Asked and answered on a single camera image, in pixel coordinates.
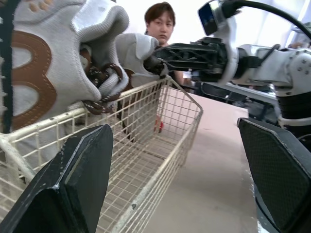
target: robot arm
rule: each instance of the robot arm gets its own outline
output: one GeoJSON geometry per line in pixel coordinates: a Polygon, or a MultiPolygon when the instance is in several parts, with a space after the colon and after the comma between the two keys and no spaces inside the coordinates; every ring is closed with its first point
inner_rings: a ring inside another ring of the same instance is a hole
{"type": "MultiPolygon", "coordinates": [[[[236,22],[232,17],[238,13],[236,9],[243,4],[251,7],[255,4],[257,8],[266,10],[264,4],[250,2],[210,1],[199,10],[199,16],[206,34],[214,37],[205,37],[191,45],[163,47],[155,51],[155,56],[171,70],[200,71],[202,82],[273,84],[281,110],[280,126],[291,131],[308,148],[308,141],[311,144],[311,49],[279,51],[280,45],[272,48],[243,45],[237,48],[236,22]]],[[[311,38],[311,32],[290,15],[269,6],[268,10],[296,23],[311,38]]]]}

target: metal frame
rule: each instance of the metal frame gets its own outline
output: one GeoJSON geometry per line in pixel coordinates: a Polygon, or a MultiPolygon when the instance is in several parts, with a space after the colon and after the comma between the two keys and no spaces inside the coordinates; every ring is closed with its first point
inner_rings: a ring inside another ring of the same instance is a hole
{"type": "Polygon", "coordinates": [[[232,83],[227,83],[226,85],[219,85],[217,83],[208,83],[208,84],[210,84],[212,86],[216,86],[216,87],[222,88],[222,89],[226,89],[228,91],[239,93],[239,94],[245,95],[245,96],[247,96],[249,98],[263,101],[265,103],[270,103],[272,105],[277,105],[276,96],[273,95],[273,94],[265,93],[265,92],[262,92],[262,91],[256,91],[256,90],[253,90],[253,89],[250,89],[250,88],[245,88],[245,87],[242,87],[242,86],[237,86],[237,85],[234,85],[232,83]]]}
{"type": "Polygon", "coordinates": [[[42,157],[44,149],[60,148],[69,136],[85,128],[109,124],[114,149],[96,233],[143,232],[186,161],[203,110],[171,77],[124,92],[118,103],[122,108],[109,115],[96,118],[79,108],[10,134],[0,134],[0,219],[48,162],[42,157]],[[156,115],[164,122],[161,133],[156,115]],[[62,137],[59,130],[64,127],[70,132],[62,137]],[[43,144],[40,134],[51,129],[56,129],[55,140],[43,144]],[[31,138],[36,147],[30,153],[21,153],[19,144],[31,138]]]}

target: person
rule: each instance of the person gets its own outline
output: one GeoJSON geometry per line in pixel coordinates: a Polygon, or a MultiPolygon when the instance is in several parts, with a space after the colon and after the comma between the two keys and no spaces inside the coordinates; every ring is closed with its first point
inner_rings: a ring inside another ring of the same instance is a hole
{"type": "MultiPolygon", "coordinates": [[[[167,2],[152,5],[145,13],[146,35],[159,41],[161,47],[168,46],[168,41],[176,24],[175,12],[167,2]]],[[[182,71],[171,71],[169,75],[179,84],[184,84],[182,71]]]]}

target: table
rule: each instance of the table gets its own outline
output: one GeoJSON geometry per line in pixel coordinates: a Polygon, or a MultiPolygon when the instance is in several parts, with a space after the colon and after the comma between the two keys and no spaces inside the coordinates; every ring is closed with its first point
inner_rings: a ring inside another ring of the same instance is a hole
{"type": "Polygon", "coordinates": [[[253,181],[236,126],[247,110],[191,96],[204,110],[193,147],[145,232],[257,233],[253,181]]]}
{"type": "Polygon", "coordinates": [[[232,83],[227,83],[226,85],[219,85],[217,83],[208,83],[208,84],[228,90],[228,91],[239,93],[241,95],[247,96],[252,99],[260,100],[266,103],[270,103],[272,105],[277,105],[276,96],[272,93],[270,94],[270,93],[265,93],[262,91],[257,91],[257,90],[253,90],[250,88],[242,87],[242,86],[237,86],[232,83]]]}

